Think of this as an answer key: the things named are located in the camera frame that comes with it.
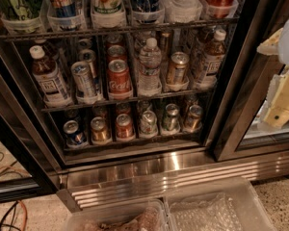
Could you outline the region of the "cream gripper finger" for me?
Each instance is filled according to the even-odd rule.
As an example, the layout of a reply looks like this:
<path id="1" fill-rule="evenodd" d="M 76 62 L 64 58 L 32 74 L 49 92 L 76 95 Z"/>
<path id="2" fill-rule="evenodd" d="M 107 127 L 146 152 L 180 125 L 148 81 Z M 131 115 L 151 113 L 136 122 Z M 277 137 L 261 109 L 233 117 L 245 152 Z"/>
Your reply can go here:
<path id="1" fill-rule="evenodd" d="M 262 120 L 274 128 L 281 128 L 289 120 L 289 71 L 272 79 Z"/>
<path id="2" fill-rule="evenodd" d="M 278 29 L 264 42 L 260 43 L 259 46 L 257 47 L 257 52 L 266 56 L 276 55 L 281 33 L 282 28 Z"/>

